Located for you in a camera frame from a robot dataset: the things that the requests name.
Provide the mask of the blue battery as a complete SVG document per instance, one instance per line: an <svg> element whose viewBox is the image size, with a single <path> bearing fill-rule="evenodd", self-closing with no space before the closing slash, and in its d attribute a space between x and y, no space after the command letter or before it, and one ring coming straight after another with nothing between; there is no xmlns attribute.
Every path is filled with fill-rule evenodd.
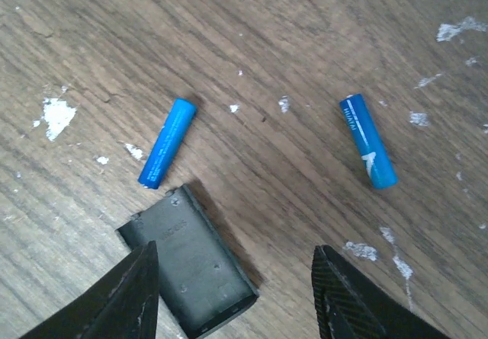
<svg viewBox="0 0 488 339"><path fill-rule="evenodd" d="M397 175L362 95L349 95L339 106L373 187L395 185Z"/></svg>
<svg viewBox="0 0 488 339"><path fill-rule="evenodd" d="M163 128L138 178L149 189L158 189L181 145L197 107L178 98L166 117Z"/></svg>

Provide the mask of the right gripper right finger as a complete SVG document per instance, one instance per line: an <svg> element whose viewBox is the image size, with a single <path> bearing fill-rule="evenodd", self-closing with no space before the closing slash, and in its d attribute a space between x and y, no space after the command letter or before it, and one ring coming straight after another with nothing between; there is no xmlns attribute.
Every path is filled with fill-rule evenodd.
<svg viewBox="0 0 488 339"><path fill-rule="evenodd" d="M317 245L311 280L321 338L443 338L329 245Z"/></svg>

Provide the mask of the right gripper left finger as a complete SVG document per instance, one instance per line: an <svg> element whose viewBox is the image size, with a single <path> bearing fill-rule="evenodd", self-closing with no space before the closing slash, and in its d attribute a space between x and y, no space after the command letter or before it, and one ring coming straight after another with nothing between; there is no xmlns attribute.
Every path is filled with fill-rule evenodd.
<svg viewBox="0 0 488 339"><path fill-rule="evenodd" d="M159 266L154 241L139 246L80 297L24 338L154 338Z"/></svg>

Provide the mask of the black battery cover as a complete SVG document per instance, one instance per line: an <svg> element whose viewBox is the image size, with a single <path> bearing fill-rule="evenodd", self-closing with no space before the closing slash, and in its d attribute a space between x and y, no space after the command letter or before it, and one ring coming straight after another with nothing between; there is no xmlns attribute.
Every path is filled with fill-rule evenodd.
<svg viewBox="0 0 488 339"><path fill-rule="evenodd" d="M156 243L159 294L188 338L204 338L259 297L233 252L184 184L117 229L130 249Z"/></svg>

